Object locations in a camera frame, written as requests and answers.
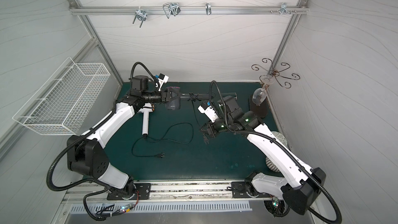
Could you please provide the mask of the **grey hair dryer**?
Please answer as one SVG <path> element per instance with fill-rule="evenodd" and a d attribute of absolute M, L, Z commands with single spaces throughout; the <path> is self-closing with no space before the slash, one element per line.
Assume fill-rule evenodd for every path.
<path fill-rule="evenodd" d="M 181 93 L 180 102 L 178 103 L 166 102 L 165 107 L 167 110 L 175 111 L 180 109 L 181 101 L 203 101 L 203 100 L 209 100 L 209 94 Z"/>

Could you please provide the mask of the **green hair dryer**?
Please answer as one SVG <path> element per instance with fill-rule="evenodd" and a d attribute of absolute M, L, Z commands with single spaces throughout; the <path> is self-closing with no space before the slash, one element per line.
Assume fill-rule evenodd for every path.
<path fill-rule="evenodd" d="M 233 97 L 234 99 L 237 100 L 237 93 L 236 93 L 236 92 L 225 92 L 225 93 L 221 93 L 221 97 L 222 97 L 222 98 L 227 97 L 227 96 Z"/>

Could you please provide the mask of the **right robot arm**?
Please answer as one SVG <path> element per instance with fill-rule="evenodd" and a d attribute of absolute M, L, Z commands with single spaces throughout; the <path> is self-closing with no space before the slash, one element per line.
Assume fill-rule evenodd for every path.
<path fill-rule="evenodd" d="M 342 223 L 341 210 L 324 187 L 326 174 L 321 168 L 312 168 L 300 160 L 285 146 L 254 112 L 243 112 L 231 96 L 218 92 L 219 101 L 213 101 L 213 90 L 219 89 L 216 81 L 209 86 L 209 99 L 198 110 L 206 115 L 209 122 L 201 128 L 205 139 L 213 139 L 223 132 L 240 134 L 255 145 L 266 158 L 276 166 L 283 177 L 274 177 L 264 173 L 252 173 L 246 178 L 246 192 L 250 197 L 262 193 L 272 197 L 272 205 L 278 207 L 283 201 L 285 210 L 279 216 L 286 216 L 289 211 L 299 215 L 312 213 L 326 224 Z M 328 219 L 312 209 L 312 204 L 323 194 L 335 212 L 335 219 Z"/>

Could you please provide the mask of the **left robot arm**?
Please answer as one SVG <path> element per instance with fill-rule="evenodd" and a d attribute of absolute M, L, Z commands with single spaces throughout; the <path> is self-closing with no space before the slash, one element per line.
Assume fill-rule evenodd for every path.
<path fill-rule="evenodd" d="M 135 62 L 130 72 L 130 89 L 101 121 L 80 136 L 72 135 L 64 148 L 50 165 L 47 187 L 54 192 L 66 191 L 86 182 L 104 187 L 102 193 L 110 192 L 123 200 L 139 199 L 134 178 L 114 167 L 105 152 L 105 147 L 114 134 L 137 113 L 148 110 L 154 103 L 164 103 L 172 109 L 179 108 L 180 89 L 162 86 L 168 77 L 153 73 L 142 63 Z M 53 175 L 60 160 L 67 157 L 70 171 L 85 176 L 84 179 L 65 186 L 57 186 Z"/>

